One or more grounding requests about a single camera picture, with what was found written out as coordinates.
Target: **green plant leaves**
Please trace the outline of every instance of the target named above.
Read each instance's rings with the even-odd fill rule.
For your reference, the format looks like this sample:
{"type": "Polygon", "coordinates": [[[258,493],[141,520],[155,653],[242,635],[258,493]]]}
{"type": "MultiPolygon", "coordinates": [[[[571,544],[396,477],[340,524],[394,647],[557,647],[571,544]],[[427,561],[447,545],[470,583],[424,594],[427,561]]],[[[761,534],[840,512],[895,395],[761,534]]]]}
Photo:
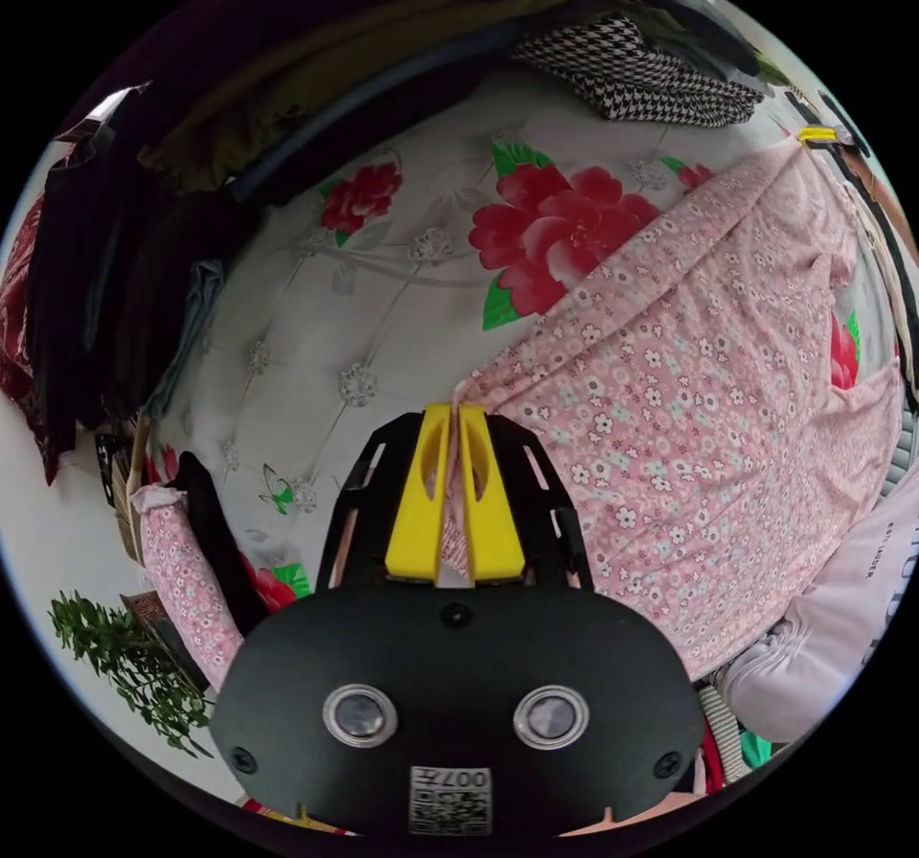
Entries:
{"type": "Polygon", "coordinates": [[[190,737],[192,727],[209,723],[204,699],[129,612],[61,592],[60,599],[51,600],[48,615],[61,645],[77,660],[88,660],[97,675],[104,674],[128,708],[169,746],[194,758],[199,753],[213,758],[190,737]]]}
{"type": "Polygon", "coordinates": [[[525,143],[492,141],[491,158],[499,178],[509,175],[518,166],[538,166],[543,169],[552,165],[552,160],[545,152],[531,149],[525,143]]]}
{"type": "Polygon", "coordinates": [[[510,301],[510,290],[498,286],[501,279],[499,274],[488,287],[485,296],[485,305],[482,308],[482,331],[491,331],[521,318],[510,301]]]}

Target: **potted plant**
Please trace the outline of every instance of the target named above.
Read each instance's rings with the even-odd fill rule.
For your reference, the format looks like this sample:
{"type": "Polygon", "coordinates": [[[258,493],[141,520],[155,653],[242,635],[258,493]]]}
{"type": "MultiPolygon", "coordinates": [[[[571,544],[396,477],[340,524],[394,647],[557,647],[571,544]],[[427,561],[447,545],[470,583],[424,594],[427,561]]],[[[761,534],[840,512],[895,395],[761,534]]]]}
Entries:
{"type": "Polygon", "coordinates": [[[213,758],[190,736],[192,728],[207,727],[211,702],[130,612],[106,609],[75,591],[53,599],[48,615],[64,649],[88,660],[169,746],[213,758]]]}

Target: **green object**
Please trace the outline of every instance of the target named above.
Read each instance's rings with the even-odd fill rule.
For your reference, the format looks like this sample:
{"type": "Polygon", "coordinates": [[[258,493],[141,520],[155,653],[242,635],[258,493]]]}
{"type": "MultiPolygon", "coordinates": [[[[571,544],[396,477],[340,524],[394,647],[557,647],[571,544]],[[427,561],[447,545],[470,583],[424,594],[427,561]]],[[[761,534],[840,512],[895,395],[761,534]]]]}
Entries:
{"type": "Polygon", "coordinates": [[[51,600],[52,625],[75,660],[88,660],[126,705],[166,738],[169,746],[198,758],[213,758],[191,739],[193,727],[207,727],[207,702],[190,686],[168,652],[134,621],[131,613],[106,609],[76,591],[51,600]]]}
{"type": "Polygon", "coordinates": [[[492,142],[491,157],[499,178],[511,174],[518,166],[537,166],[544,169],[552,164],[545,152],[530,149],[524,143],[492,142]]]}
{"type": "Polygon", "coordinates": [[[852,340],[855,342],[855,360],[862,365],[862,333],[859,331],[859,320],[855,317],[855,309],[852,310],[852,314],[848,317],[845,322],[846,328],[849,330],[849,334],[852,335],[852,340]]]}
{"type": "Polygon", "coordinates": [[[485,306],[482,310],[482,331],[500,328],[520,318],[517,310],[511,304],[510,290],[504,290],[498,286],[500,279],[501,274],[488,287],[488,295],[485,297],[485,306]]]}
{"type": "Polygon", "coordinates": [[[274,505],[278,513],[286,516],[287,505],[294,503],[294,489],[285,479],[279,478],[278,473],[270,465],[263,465],[261,471],[268,493],[259,494],[258,498],[265,504],[274,505]]]}
{"type": "Polygon", "coordinates": [[[751,731],[740,734],[740,748],[744,754],[744,761],[752,769],[758,769],[773,757],[773,744],[751,731]]]}
{"type": "Polygon", "coordinates": [[[309,589],[309,578],[303,570],[302,564],[285,564],[273,571],[275,577],[281,582],[286,583],[297,599],[308,597],[312,591],[309,589]]]}
{"type": "Polygon", "coordinates": [[[686,163],[681,162],[679,159],[674,159],[673,156],[662,156],[661,161],[675,174],[680,173],[680,169],[686,168],[686,163]]]}
{"type": "Polygon", "coordinates": [[[320,197],[323,200],[328,200],[328,196],[343,182],[344,178],[329,178],[327,181],[324,181],[319,188],[320,197]]]}
{"type": "Polygon", "coordinates": [[[791,85],[791,80],[765,55],[753,48],[759,64],[759,78],[769,85],[791,85]]]}

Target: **camera lens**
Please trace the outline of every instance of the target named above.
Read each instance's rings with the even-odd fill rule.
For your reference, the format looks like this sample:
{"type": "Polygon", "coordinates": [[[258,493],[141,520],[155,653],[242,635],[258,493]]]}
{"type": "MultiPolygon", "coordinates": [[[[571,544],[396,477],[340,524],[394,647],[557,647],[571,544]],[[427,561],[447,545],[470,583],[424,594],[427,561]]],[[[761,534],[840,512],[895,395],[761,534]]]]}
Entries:
{"type": "Polygon", "coordinates": [[[372,686],[342,686],[325,700],[325,727],[348,746],[369,748],[385,743],[397,724],[395,706],[372,686]]]}
{"type": "Polygon", "coordinates": [[[574,689],[542,686],[517,706],[514,731],[535,750],[558,750],[584,733],[588,717],[587,702],[574,689]]]}

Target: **red flower print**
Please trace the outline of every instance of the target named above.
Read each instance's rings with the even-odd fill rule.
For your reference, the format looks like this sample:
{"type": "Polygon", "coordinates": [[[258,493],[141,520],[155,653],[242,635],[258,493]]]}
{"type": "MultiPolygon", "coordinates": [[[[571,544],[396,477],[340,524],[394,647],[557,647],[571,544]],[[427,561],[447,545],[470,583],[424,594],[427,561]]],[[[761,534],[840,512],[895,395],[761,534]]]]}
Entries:
{"type": "Polygon", "coordinates": [[[851,389],[859,375],[858,349],[849,329],[836,321],[831,313],[833,328],[830,336],[830,381],[837,389],[851,389]]]}
{"type": "Polygon", "coordinates": [[[660,212],[600,167],[567,179],[555,166],[518,166],[498,182],[505,204],[476,210],[469,244],[482,267],[505,268],[518,315],[543,314],[660,212]]]}
{"type": "Polygon", "coordinates": [[[149,456],[144,456],[144,471],[146,472],[146,483],[148,485],[158,485],[163,481],[160,473],[156,470],[156,463],[149,456]]]}
{"type": "Polygon", "coordinates": [[[715,173],[700,163],[695,169],[683,166],[677,172],[677,177],[682,185],[694,191],[696,188],[701,188],[709,178],[714,178],[715,173]]]}
{"type": "Polygon", "coordinates": [[[246,566],[250,582],[269,612],[278,612],[279,609],[289,606],[297,598],[294,591],[286,583],[278,580],[267,568],[259,568],[256,571],[246,555],[243,552],[239,554],[246,566]]]}
{"type": "Polygon", "coordinates": [[[179,476],[179,458],[171,446],[163,448],[163,468],[166,470],[166,480],[171,482],[179,476]]]}
{"type": "Polygon", "coordinates": [[[385,215],[401,187],[402,175],[395,162],[364,166],[350,181],[332,189],[325,202],[323,225],[350,236],[364,228],[368,216],[385,215]]]}

